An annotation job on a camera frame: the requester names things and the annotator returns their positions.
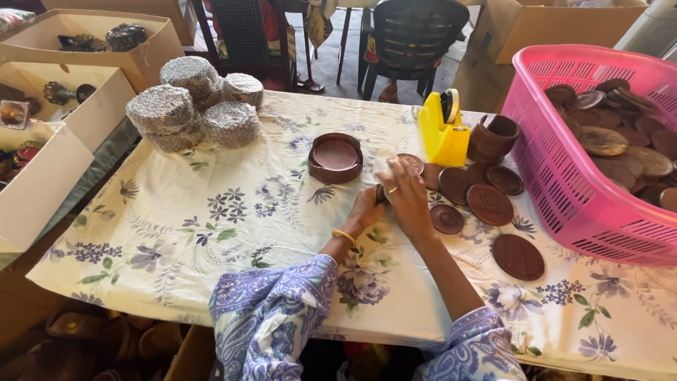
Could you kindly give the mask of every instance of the white box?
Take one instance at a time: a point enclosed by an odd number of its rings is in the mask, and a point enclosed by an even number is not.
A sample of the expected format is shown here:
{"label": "white box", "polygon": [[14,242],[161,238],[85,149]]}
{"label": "white box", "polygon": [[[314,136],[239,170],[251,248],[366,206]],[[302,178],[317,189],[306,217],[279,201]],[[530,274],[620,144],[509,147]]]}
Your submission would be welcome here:
{"label": "white box", "polygon": [[0,127],[0,149],[26,140],[47,142],[0,191],[0,255],[25,252],[65,200],[94,155],[65,125],[31,123],[25,130]]}
{"label": "white box", "polygon": [[[43,88],[50,81],[73,91],[88,83],[96,92],[79,106],[75,100],[59,106],[43,96]],[[125,106],[136,96],[120,68],[105,66],[9,62],[0,66],[0,83],[22,90],[26,96],[36,96],[42,109],[32,117],[46,122],[59,121],[77,106],[63,121],[90,152],[94,152],[125,117]]]}

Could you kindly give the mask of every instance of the white cloth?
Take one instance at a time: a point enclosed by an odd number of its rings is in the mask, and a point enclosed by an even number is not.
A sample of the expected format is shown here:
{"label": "white cloth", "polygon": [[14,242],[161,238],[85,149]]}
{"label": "white cloth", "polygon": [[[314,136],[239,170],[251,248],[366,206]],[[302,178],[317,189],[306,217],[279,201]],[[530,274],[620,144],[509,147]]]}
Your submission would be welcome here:
{"label": "white cloth", "polygon": [[[379,148],[426,158],[418,109],[266,92],[261,135],[249,146],[162,155],[141,142],[28,278],[107,308],[211,325],[207,303],[219,277],[312,257],[343,223],[357,191],[374,184]],[[465,125],[480,116],[462,113]],[[331,186],[308,176],[311,142],[327,132],[362,143],[357,180]],[[503,165],[517,170],[509,156]],[[442,239],[512,330],[518,360],[675,380],[675,269],[618,265],[565,249],[543,233],[527,193],[510,199],[511,224],[487,226],[459,208],[464,230]],[[437,193],[429,200],[449,203]],[[496,266],[491,243],[504,233],[539,249],[541,279],[522,282]],[[452,322],[439,292],[389,214],[349,254],[319,336],[415,346],[444,340]]]}

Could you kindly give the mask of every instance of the bubble wrap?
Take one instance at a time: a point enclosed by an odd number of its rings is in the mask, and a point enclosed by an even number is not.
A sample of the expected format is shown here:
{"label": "bubble wrap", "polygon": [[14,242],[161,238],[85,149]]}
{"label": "bubble wrap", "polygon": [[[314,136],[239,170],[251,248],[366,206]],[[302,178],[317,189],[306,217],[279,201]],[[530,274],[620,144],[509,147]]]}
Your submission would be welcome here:
{"label": "bubble wrap", "polygon": [[176,134],[195,119],[188,90],[171,85],[149,87],[127,103],[127,116],[141,133]]}
{"label": "bubble wrap", "polygon": [[160,82],[188,89],[193,98],[217,91],[219,74],[208,60],[197,56],[178,57],[160,69]]}
{"label": "bubble wrap", "polygon": [[257,109],[263,102],[263,84],[251,75],[231,73],[223,80],[223,100],[249,103]]}
{"label": "bubble wrap", "polygon": [[217,90],[211,94],[202,97],[194,98],[195,108],[201,113],[207,111],[208,108],[216,106],[217,104],[223,102],[223,94],[221,93],[221,85],[223,83],[223,77],[217,78]]}
{"label": "bubble wrap", "polygon": [[200,117],[195,116],[180,132],[169,135],[141,133],[155,149],[164,153],[173,153],[193,148],[200,144],[204,137]]}
{"label": "bubble wrap", "polygon": [[247,145],[259,133],[256,109],[240,102],[219,103],[205,112],[204,132],[215,146],[239,148]]}

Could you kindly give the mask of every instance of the gold bangle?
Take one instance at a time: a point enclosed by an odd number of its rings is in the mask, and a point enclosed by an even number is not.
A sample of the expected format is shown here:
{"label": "gold bangle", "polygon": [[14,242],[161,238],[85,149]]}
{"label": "gold bangle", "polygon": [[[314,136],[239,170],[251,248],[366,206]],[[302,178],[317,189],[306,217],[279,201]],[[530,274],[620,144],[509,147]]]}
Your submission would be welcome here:
{"label": "gold bangle", "polygon": [[351,247],[357,246],[357,241],[350,234],[346,233],[343,230],[332,230],[332,237],[335,237],[337,234],[348,238],[350,240],[350,242],[353,243],[353,246],[351,246]]}

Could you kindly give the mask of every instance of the pink plastic basket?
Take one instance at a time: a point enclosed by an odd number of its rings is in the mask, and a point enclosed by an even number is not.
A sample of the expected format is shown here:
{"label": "pink plastic basket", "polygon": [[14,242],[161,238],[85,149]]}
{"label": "pink plastic basket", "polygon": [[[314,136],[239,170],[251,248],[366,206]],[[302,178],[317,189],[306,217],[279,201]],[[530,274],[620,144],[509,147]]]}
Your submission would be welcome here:
{"label": "pink plastic basket", "polygon": [[623,78],[652,100],[654,115],[677,126],[677,65],[589,45],[540,45],[512,58],[517,71],[502,114],[522,129],[512,154],[543,225],[577,252],[642,266],[677,265],[677,214],[650,205],[606,179],[588,158],[543,89],[576,92]]}

